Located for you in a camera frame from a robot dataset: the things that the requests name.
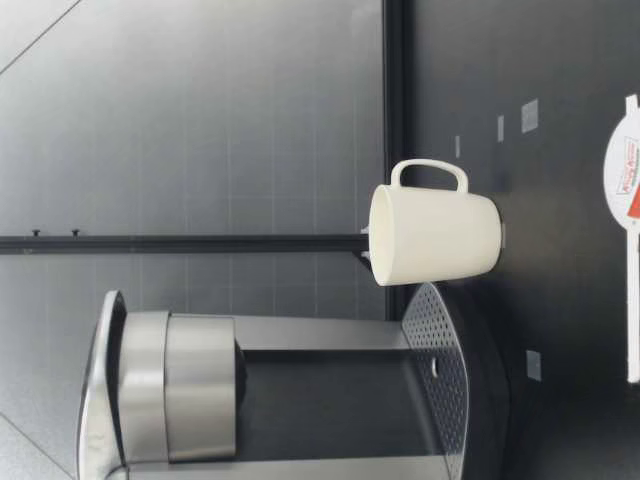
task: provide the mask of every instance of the black wall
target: black wall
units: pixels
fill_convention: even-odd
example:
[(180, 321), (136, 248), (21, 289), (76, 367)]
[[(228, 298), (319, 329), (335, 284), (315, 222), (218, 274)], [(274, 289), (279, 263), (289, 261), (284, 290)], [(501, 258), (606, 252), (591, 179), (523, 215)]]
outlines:
[[(402, 154), (462, 166), (506, 224), (495, 271), (466, 282), (510, 371), (505, 478), (637, 478), (625, 232), (608, 212), (602, 166), (625, 96), (640, 92), (640, 2), (403, 5)], [(533, 99), (539, 127), (522, 134), (520, 109)], [(412, 181), (446, 183), (432, 175)], [(526, 349), (542, 355), (540, 384), (524, 379)]]

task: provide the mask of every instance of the metal cylinder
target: metal cylinder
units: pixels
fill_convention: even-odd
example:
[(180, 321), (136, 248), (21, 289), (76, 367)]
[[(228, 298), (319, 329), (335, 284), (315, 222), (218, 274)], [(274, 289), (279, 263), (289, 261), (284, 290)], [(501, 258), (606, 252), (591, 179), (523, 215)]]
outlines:
[(172, 315), (167, 329), (165, 411), (170, 461), (235, 454), (232, 318)]
[(235, 454), (232, 318), (128, 314), (118, 378), (127, 464)]
[(127, 463), (167, 461), (165, 351), (168, 312), (129, 313), (120, 347), (118, 410)]

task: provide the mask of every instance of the mug handle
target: mug handle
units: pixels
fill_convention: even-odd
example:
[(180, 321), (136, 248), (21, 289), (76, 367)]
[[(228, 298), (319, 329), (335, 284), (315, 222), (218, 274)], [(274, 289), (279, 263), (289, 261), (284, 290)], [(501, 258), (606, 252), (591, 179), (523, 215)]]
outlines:
[(413, 158), (411, 160), (403, 160), (398, 162), (398, 164), (393, 167), (391, 171), (391, 186), (392, 187), (401, 187), (400, 183), (400, 174), (402, 170), (406, 167), (410, 167), (412, 165), (422, 165), (423, 167), (435, 167), (441, 170), (446, 170), (447, 172), (453, 174), (458, 180), (458, 188), (456, 192), (459, 193), (468, 193), (469, 192), (469, 179), (467, 178), (467, 174), (464, 173), (460, 167), (456, 167), (455, 165), (451, 165), (447, 162), (442, 162), (440, 160), (430, 160), (428, 158)]

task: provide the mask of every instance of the gray wall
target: gray wall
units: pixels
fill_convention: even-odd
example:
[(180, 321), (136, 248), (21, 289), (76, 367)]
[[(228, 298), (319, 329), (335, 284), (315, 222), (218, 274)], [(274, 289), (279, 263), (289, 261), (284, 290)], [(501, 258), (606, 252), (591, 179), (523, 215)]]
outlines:
[[(0, 0), (0, 68), (71, 3), (42, 1)], [(379, 0), (82, 2), (0, 77), (0, 234), (359, 230), (382, 179), (381, 42)], [(70, 473), (113, 288), (133, 310), (384, 311), (348, 254), (1, 258), (0, 412)], [(4, 454), (19, 434), (1, 432)], [(0, 476), (60, 473), (16, 462)]]

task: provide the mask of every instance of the white mug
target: white mug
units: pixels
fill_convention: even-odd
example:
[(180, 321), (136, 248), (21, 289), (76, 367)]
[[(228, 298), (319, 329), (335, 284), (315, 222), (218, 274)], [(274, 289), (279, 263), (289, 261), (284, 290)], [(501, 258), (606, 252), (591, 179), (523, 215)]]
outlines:
[[(456, 190), (404, 187), (405, 167), (423, 165), (455, 175)], [(369, 212), (369, 253), (379, 285), (435, 282), (491, 270), (502, 228), (495, 204), (469, 193), (464, 171), (439, 160), (398, 163), (391, 184), (379, 185)]]

